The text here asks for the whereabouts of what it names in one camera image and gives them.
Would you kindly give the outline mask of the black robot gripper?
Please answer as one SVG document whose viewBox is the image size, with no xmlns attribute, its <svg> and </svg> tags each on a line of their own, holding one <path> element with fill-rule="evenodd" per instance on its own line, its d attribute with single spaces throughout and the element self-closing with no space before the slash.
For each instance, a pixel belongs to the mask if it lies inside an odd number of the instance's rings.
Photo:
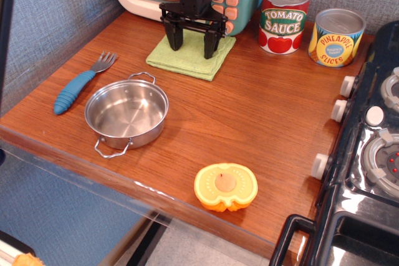
<svg viewBox="0 0 399 266">
<path fill-rule="evenodd" d="M 183 30 L 204 34 L 204 57 L 210 59 L 221 38 L 227 36 L 228 18 L 214 10 L 211 0 L 179 0 L 160 4 L 161 21 L 170 47 L 177 51 L 183 45 Z"/>
</svg>

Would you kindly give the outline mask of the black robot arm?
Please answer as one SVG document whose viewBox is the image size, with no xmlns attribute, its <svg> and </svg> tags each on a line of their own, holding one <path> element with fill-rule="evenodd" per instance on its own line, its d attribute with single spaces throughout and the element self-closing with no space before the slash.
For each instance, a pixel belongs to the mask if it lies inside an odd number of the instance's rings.
<svg viewBox="0 0 399 266">
<path fill-rule="evenodd" d="M 183 31 L 204 34 L 204 57 L 210 59 L 219 41 L 227 34 L 228 17 L 212 8 L 213 0 L 179 0 L 160 4 L 161 21 L 170 47 L 177 51 L 183 45 Z"/>
</svg>

